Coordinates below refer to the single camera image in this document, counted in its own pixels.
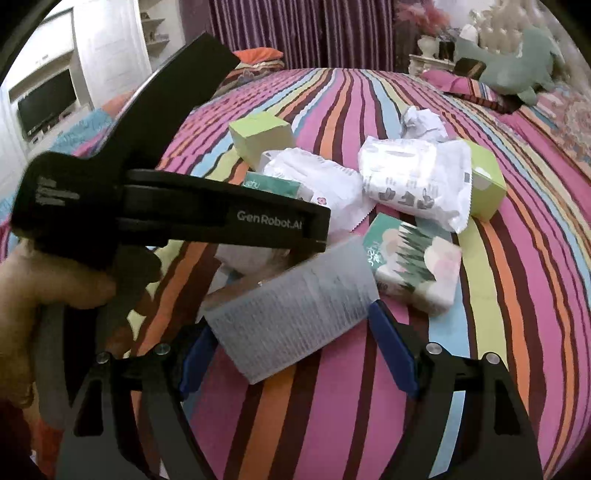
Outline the left hand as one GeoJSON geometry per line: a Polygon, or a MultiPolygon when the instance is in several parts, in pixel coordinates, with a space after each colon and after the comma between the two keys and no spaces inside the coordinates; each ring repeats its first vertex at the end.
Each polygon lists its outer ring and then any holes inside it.
{"type": "Polygon", "coordinates": [[[40,305],[91,309],[116,292],[113,279],[21,241],[1,263],[1,399],[26,409],[33,399],[30,338],[40,305]]]}

